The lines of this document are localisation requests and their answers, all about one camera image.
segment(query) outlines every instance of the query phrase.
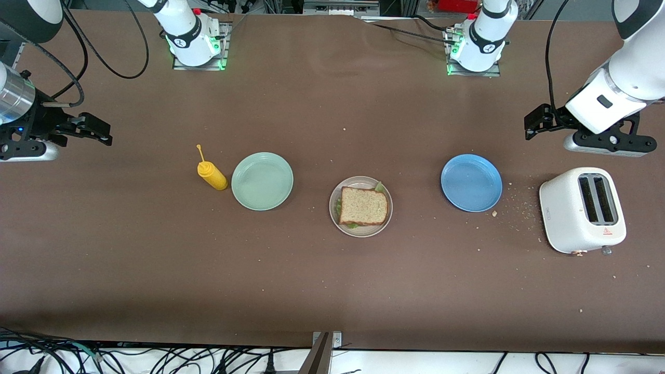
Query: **white floor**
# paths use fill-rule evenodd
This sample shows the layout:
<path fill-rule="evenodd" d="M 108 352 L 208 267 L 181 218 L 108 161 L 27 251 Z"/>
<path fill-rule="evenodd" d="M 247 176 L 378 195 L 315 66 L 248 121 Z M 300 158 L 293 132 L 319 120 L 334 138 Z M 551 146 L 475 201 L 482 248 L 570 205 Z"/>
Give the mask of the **white floor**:
<path fill-rule="evenodd" d="M 138 353 L 142 349 L 122 349 L 125 353 Z M 200 349 L 192 349 L 183 354 L 191 357 Z M 9 351 L 0 351 L 0 357 Z M 256 349 L 256 353 L 267 352 L 266 349 Z M 219 363 L 222 351 L 214 355 L 215 362 Z M 305 360 L 308 351 L 298 349 L 275 354 L 275 368 L 278 371 L 298 370 Z M 155 364 L 163 358 L 163 351 L 149 351 L 141 355 L 126 356 L 115 354 L 121 362 L 126 374 L 149 374 Z M 10 374 L 19 370 L 29 370 L 41 353 L 31 354 L 24 350 L 12 354 L 0 361 L 0 373 Z M 74 372 L 78 370 L 78 361 L 73 354 L 65 353 L 62 357 L 68 362 Z M 115 365 L 105 356 L 110 365 Z M 360 369 L 359 374 L 488 374 L 491 373 L 501 353 L 484 352 L 417 352 L 417 351 L 334 351 L 331 374 L 343 374 Z M 549 354 L 558 374 L 580 373 L 585 356 L 581 354 L 552 353 Z M 246 362 L 250 356 L 238 359 L 227 372 L 237 365 Z M 267 359 L 264 358 L 254 365 L 250 370 L 252 374 L 262 373 L 265 369 Z M 542 359 L 542 365 L 550 370 L 547 362 Z M 175 359 L 159 373 L 170 373 L 183 363 L 182 359 Z M 183 367 L 178 374 L 205 374 L 210 373 L 213 367 L 212 357 L 206 357 L 196 361 L 200 369 L 195 365 Z M 98 373 L 92 360 L 85 365 L 86 372 Z M 243 366 L 235 374 L 243 374 L 248 365 Z M 113 373 L 113 370 L 102 364 L 104 373 Z M 586 374 L 659 374 L 665 371 L 665 357 L 643 356 L 643 355 L 591 355 Z M 502 374 L 543 374 L 534 362 L 533 353 L 510 353 L 503 362 Z M 43 363 L 41 374 L 61 374 L 59 364 L 52 358 L 47 357 Z"/>

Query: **tabletop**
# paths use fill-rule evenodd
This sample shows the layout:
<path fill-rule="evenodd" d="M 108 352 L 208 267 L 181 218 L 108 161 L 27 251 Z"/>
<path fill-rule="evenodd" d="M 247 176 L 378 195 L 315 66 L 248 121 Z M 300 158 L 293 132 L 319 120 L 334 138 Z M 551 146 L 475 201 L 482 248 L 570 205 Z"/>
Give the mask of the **tabletop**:
<path fill-rule="evenodd" d="M 75 16 L 112 67 L 141 68 L 129 13 Z M 564 131 L 524 140 L 523 117 L 548 100 L 548 22 L 516 22 L 489 79 L 447 76 L 441 44 L 345 16 L 250 15 L 226 71 L 172 71 L 157 21 L 139 19 L 148 70 L 126 81 L 91 55 L 85 102 L 67 110 L 109 122 L 113 145 L 72 138 L 56 161 L 0 165 L 1 325 L 118 341 L 305 346 L 339 330 L 371 349 L 665 351 L 665 150 L 573 153 Z M 557 103 L 620 46 L 612 23 L 558 24 Z M 45 47 L 78 71 L 66 26 Z M 29 47 L 18 69 L 46 93 L 67 83 Z M 665 141 L 664 114 L 643 110 L 641 132 Z M 242 207 L 196 174 L 196 144 L 229 177 L 250 154 L 281 155 L 291 195 Z M 463 153 L 500 171 L 496 216 L 442 194 L 444 164 Z M 615 181 L 628 235 L 611 256 L 547 243 L 538 187 L 579 166 Z M 394 201 L 371 238 L 329 216 L 333 188 L 356 175 Z"/>

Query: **mustard bottle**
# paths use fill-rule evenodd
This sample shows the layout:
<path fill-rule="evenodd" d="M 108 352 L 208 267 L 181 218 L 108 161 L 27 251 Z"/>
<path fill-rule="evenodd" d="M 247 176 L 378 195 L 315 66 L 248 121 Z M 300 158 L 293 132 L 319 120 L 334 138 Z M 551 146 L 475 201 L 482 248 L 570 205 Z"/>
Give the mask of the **mustard bottle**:
<path fill-rule="evenodd" d="M 203 151 L 201 150 L 201 145 L 197 144 L 196 148 L 199 149 L 201 154 L 201 162 L 196 168 L 196 171 L 199 173 L 201 178 L 203 178 L 210 186 L 213 186 L 216 190 L 223 190 L 229 186 L 229 182 L 226 180 L 226 177 L 215 167 L 212 162 L 208 162 L 203 158 Z"/>

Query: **silver cylinder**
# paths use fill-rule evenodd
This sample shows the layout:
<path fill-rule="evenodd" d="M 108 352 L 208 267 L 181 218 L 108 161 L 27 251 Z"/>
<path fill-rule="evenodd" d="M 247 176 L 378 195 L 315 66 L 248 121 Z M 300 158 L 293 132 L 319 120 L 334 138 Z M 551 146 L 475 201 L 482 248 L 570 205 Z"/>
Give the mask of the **silver cylinder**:
<path fill-rule="evenodd" d="M 0 124 L 13 122 L 30 110 L 35 86 L 11 67 L 0 63 Z"/>

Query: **toaster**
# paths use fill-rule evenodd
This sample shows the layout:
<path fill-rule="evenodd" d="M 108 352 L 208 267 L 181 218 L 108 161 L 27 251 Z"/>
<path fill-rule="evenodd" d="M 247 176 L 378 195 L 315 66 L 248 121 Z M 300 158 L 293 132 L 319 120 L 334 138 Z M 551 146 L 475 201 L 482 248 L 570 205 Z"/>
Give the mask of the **toaster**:
<path fill-rule="evenodd" d="M 565 254 L 603 249 L 626 238 L 614 181 L 600 168 L 575 168 L 543 183 L 540 203 L 547 240 Z"/>

